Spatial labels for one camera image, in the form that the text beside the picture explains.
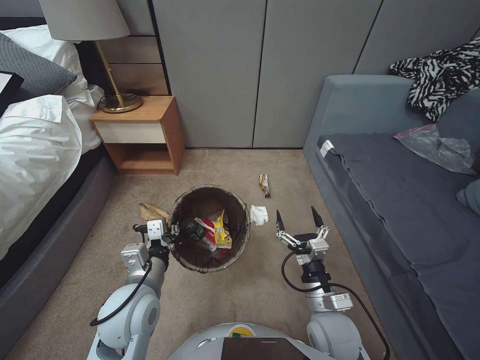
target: lamp shade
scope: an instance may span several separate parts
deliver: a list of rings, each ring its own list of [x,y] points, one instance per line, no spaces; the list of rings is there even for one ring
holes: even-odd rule
[[[130,35],[116,0],[40,0],[40,6],[53,39],[93,41]]]

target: yellow chip bag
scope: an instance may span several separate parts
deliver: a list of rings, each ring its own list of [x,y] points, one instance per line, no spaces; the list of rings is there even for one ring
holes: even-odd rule
[[[217,248],[220,249],[231,249],[232,248],[232,238],[230,237],[229,231],[224,226],[224,213],[223,209],[215,221],[215,244]]]

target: zebra print cloth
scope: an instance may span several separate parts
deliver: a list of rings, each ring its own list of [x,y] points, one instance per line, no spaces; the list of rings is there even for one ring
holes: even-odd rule
[[[480,37],[451,50],[395,62],[388,73],[415,80],[408,104],[435,123],[452,100],[480,86]]]

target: black picture frame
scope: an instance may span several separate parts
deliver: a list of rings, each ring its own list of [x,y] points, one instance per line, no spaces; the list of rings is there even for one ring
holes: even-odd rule
[[[24,78],[14,72],[0,71],[0,78],[4,77],[9,77],[9,79],[5,84],[4,81],[0,81],[0,117],[7,107],[14,102],[15,94],[24,82]]]

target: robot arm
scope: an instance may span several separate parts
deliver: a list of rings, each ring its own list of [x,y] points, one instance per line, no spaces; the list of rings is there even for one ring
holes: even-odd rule
[[[329,249],[327,235],[330,229],[328,226],[324,226],[322,218],[313,206],[311,212],[316,232],[295,236],[285,232],[282,217],[278,211],[276,212],[276,237],[291,250],[281,265],[281,274],[292,289],[305,294],[308,308],[311,311],[310,322],[306,328],[310,345],[316,350],[330,354],[337,360],[370,359],[362,345],[357,327],[349,317],[341,313],[353,307],[348,292],[337,293],[333,289],[334,287],[343,288],[351,292],[365,310],[385,346],[384,359],[389,359],[388,343],[362,300],[350,288],[330,282],[331,276],[323,263]],[[297,263],[303,269],[301,276],[303,288],[293,285],[285,275],[285,264],[294,255]]]
[[[160,316],[160,295],[168,267],[168,245],[178,235],[178,227],[167,233],[165,220],[148,221],[134,230],[149,234],[149,249],[144,243],[132,243],[121,251],[128,275],[90,325],[97,326],[88,360],[143,360],[150,336]]]

